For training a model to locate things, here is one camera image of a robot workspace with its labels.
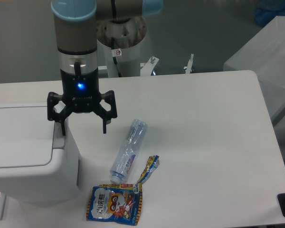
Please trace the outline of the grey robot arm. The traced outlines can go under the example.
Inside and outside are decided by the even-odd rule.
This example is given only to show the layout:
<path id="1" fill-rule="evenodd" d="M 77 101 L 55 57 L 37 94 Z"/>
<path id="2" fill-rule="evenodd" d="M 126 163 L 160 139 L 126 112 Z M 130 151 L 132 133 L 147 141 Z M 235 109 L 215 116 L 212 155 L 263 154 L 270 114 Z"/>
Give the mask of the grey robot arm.
<path id="1" fill-rule="evenodd" d="M 63 94 L 49 92 L 47 117 L 61 125 L 72 113 L 93 112 L 103 120 L 103 132 L 117 117 L 114 91 L 99 91 L 97 22 L 123 22 L 161 12 L 162 0 L 53 0 Z"/>

